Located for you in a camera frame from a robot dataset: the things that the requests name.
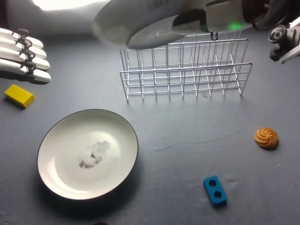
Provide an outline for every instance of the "metal wire rack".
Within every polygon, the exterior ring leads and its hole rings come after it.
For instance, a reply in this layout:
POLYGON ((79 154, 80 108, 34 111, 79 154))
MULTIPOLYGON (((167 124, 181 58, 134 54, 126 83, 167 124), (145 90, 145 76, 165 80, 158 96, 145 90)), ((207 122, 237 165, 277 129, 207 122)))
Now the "metal wire rack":
POLYGON ((218 41, 210 35, 186 36, 166 46, 121 50, 123 70, 120 77, 126 96, 238 90, 243 94, 252 63, 244 63, 247 39, 240 32, 219 34, 218 41))

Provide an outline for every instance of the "blue block with two holes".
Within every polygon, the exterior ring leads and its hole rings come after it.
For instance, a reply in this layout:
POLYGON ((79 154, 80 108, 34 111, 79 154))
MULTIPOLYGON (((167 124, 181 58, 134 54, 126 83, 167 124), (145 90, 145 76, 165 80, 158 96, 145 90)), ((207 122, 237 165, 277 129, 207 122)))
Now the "blue block with two holes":
POLYGON ((218 176, 205 178, 203 184, 213 206, 220 207, 227 204, 227 195, 222 188, 218 176))

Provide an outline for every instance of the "yellow sponge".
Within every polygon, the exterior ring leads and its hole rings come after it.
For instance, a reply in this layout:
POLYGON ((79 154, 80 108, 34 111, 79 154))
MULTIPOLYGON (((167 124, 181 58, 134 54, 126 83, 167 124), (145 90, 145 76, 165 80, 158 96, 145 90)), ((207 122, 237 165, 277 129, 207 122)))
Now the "yellow sponge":
POLYGON ((5 92, 5 96, 13 100, 17 104, 27 108, 33 101, 33 94, 24 90, 23 88, 18 87, 17 85, 11 85, 5 92))

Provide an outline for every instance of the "table surface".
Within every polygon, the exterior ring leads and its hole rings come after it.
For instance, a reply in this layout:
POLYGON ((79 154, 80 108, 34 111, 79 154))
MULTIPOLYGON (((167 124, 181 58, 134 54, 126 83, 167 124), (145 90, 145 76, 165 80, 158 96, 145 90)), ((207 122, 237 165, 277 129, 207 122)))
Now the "table surface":
POLYGON ((253 63, 243 97, 180 95, 130 98, 120 82, 119 51, 91 37, 45 41, 52 81, 47 85, 0 78, 36 96, 21 110, 0 100, 0 222, 24 224, 286 225, 300 219, 299 59, 269 59, 267 33, 246 31, 245 61, 253 63), (116 190, 94 201, 59 198, 40 181, 38 148, 47 131, 76 111, 116 112, 135 128, 137 163, 116 190), (280 145, 254 142, 260 127, 277 131, 280 145), (228 205, 214 209, 203 179, 218 175, 228 205))

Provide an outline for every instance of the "green led indicator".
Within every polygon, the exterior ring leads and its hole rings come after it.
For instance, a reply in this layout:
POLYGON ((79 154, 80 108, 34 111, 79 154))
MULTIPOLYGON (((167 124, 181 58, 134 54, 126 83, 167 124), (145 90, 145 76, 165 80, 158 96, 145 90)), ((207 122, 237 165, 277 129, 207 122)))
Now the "green led indicator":
POLYGON ((243 24, 238 23, 238 22, 232 22, 228 26, 228 28, 230 30, 241 30, 241 29, 243 29, 243 27, 244 27, 243 24))

